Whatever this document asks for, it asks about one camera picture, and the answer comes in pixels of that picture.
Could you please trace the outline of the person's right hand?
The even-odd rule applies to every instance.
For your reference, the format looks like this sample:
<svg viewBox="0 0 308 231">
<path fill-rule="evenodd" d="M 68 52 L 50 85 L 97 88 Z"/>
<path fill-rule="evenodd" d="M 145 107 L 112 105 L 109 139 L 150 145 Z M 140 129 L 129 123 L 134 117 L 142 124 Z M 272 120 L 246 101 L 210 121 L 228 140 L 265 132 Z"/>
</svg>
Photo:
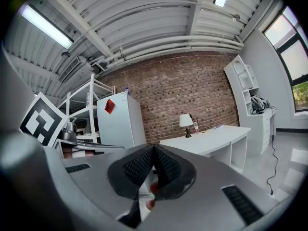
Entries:
<svg viewBox="0 0 308 231">
<path fill-rule="evenodd" d="M 158 182 L 154 182 L 150 185 L 150 191 L 154 196 L 156 196 L 158 190 L 159 190 Z M 154 206 L 155 206 L 155 199 L 146 202 L 146 207 L 148 210 L 151 211 L 154 208 Z"/>
</svg>

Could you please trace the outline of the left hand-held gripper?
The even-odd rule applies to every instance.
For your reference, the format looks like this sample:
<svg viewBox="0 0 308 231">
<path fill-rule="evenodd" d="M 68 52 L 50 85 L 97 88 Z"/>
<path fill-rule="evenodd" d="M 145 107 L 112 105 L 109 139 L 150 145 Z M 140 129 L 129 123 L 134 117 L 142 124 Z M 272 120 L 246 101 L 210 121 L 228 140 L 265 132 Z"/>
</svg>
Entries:
<svg viewBox="0 0 308 231">
<path fill-rule="evenodd" d="M 35 137 L 42 145 L 52 147 L 61 158 L 78 158 L 124 150 L 122 146 L 84 142 L 77 139 L 77 128 L 43 93 L 35 96 L 20 131 Z"/>
</svg>

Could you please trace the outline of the white metal shelf rack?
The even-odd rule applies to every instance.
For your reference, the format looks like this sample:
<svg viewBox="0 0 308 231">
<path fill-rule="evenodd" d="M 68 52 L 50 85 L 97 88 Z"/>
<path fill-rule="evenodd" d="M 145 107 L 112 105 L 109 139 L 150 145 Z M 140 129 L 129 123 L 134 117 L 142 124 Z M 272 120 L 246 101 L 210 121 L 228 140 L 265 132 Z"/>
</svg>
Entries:
<svg viewBox="0 0 308 231">
<path fill-rule="evenodd" d="M 82 120 L 87 122 L 85 132 L 77 136 L 78 140 L 97 143 L 100 133 L 94 123 L 97 117 L 96 103 L 114 94 L 116 94 L 115 86 L 108 86 L 96 80 L 95 75 L 92 74 L 89 81 L 68 92 L 57 108 L 64 112 L 70 122 L 75 123 Z"/>
</svg>

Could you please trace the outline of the white ceiling air vent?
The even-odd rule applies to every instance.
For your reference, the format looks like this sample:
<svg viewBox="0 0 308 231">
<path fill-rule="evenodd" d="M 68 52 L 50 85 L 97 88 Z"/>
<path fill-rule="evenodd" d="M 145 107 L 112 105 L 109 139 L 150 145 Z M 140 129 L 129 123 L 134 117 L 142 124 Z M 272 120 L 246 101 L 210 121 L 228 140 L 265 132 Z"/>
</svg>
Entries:
<svg viewBox="0 0 308 231">
<path fill-rule="evenodd" d="M 64 80 L 68 77 L 68 75 L 80 64 L 79 57 L 75 57 L 73 61 L 66 67 L 66 69 L 60 74 L 59 82 L 63 83 Z"/>
</svg>

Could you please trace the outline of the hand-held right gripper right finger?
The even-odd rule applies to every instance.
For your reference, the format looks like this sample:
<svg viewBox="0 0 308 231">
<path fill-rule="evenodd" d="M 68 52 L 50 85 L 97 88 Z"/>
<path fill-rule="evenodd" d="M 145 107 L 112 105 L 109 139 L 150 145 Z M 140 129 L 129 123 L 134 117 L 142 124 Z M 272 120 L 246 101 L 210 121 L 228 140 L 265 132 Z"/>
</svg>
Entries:
<svg viewBox="0 0 308 231">
<path fill-rule="evenodd" d="M 155 146 L 158 191 L 145 231 L 265 231 L 286 204 L 231 167 L 170 146 Z"/>
</svg>

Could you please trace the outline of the white desk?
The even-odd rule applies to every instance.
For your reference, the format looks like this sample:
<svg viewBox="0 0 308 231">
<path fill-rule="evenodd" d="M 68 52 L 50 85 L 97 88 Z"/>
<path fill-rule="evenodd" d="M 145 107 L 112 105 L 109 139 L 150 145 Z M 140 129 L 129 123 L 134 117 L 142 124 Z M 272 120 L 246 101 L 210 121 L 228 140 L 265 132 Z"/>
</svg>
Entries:
<svg viewBox="0 0 308 231">
<path fill-rule="evenodd" d="M 214 158 L 242 174 L 247 153 L 250 128 L 222 125 L 193 134 L 190 138 L 176 137 L 160 141 L 161 145 L 178 148 L 193 154 Z"/>
</svg>

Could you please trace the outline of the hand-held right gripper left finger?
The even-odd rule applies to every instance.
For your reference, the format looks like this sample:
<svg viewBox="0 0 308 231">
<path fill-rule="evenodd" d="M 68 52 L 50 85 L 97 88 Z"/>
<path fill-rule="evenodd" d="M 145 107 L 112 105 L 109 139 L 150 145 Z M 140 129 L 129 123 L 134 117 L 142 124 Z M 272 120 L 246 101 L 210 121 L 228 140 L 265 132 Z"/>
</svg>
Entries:
<svg viewBox="0 0 308 231">
<path fill-rule="evenodd" d="M 81 231 L 154 231 L 154 210 L 140 197 L 152 147 L 63 160 L 61 199 Z"/>
</svg>

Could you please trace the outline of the white refrigerator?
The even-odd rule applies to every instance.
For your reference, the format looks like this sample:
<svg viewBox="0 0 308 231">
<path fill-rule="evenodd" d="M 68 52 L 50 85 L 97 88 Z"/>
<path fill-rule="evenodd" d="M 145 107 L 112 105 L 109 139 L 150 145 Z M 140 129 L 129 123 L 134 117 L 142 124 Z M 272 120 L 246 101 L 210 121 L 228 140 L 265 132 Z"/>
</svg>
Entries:
<svg viewBox="0 0 308 231">
<path fill-rule="evenodd" d="M 115 103 L 111 114 L 104 110 L 108 99 Z M 122 146 L 126 149 L 146 144 L 140 103 L 126 91 L 103 98 L 96 106 L 102 144 Z"/>
</svg>

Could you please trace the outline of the table lamp with white shade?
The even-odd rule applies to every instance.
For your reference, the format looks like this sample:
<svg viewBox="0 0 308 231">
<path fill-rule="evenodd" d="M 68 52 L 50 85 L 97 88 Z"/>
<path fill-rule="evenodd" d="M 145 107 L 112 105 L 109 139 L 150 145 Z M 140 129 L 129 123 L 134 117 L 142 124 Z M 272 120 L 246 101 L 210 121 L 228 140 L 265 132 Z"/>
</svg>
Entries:
<svg viewBox="0 0 308 231">
<path fill-rule="evenodd" d="M 186 129 L 186 138 L 190 138 L 190 127 L 193 125 L 193 120 L 190 114 L 181 114 L 179 120 L 179 126 Z"/>
</svg>

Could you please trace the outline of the black framed window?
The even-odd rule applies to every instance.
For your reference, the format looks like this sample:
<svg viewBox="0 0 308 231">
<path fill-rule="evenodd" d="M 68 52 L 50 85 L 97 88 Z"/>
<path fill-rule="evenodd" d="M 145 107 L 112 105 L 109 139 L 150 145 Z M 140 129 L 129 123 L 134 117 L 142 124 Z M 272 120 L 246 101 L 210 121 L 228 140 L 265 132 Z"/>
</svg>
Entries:
<svg viewBox="0 0 308 231">
<path fill-rule="evenodd" d="M 263 34 L 284 66 L 295 112 L 308 112 L 308 38 L 297 17 L 285 6 Z"/>
</svg>

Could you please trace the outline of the white tall cabinet with shelves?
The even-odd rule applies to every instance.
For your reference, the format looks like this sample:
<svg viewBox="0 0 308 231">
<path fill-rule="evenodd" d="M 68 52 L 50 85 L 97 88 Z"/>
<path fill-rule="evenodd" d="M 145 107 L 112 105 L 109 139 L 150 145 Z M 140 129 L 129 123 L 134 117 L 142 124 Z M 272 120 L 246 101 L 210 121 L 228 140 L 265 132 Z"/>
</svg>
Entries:
<svg viewBox="0 0 308 231">
<path fill-rule="evenodd" d="M 270 136 L 275 133 L 273 125 L 275 107 L 265 107 L 256 111 L 259 99 L 266 101 L 260 93 L 257 78 L 250 65 L 237 55 L 225 68 L 238 112 L 239 125 L 250 128 L 247 135 L 247 148 L 250 154 L 262 154 L 270 143 Z"/>
</svg>

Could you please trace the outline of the red diamond sticker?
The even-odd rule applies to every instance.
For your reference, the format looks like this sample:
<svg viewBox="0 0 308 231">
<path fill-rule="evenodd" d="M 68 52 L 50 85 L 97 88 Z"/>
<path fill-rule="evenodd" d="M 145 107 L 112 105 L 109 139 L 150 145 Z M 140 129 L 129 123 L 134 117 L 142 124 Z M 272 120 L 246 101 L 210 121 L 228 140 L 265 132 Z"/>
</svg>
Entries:
<svg viewBox="0 0 308 231">
<path fill-rule="evenodd" d="M 108 114 L 111 114 L 114 108 L 115 108 L 115 103 L 111 99 L 108 99 L 106 104 L 105 104 L 104 110 Z"/>
</svg>

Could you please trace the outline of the white ceiling pipes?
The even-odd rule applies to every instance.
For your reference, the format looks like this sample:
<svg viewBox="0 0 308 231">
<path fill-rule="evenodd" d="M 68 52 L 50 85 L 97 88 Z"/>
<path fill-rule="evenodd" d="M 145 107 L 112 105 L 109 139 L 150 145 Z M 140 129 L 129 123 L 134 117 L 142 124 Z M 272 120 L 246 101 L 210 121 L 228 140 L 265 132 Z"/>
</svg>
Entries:
<svg viewBox="0 0 308 231">
<path fill-rule="evenodd" d="M 244 43 L 238 38 L 238 36 L 235 37 L 235 40 L 227 39 L 223 36 L 174 36 L 147 41 L 145 43 L 120 50 L 116 54 L 107 58 L 103 56 L 98 57 L 90 61 L 90 64 L 99 65 L 101 63 L 107 63 L 107 67 L 111 68 L 122 62 L 135 59 L 140 56 L 145 56 L 150 53 L 185 47 L 217 47 L 231 50 L 241 50 L 244 47 Z"/>
</svg>

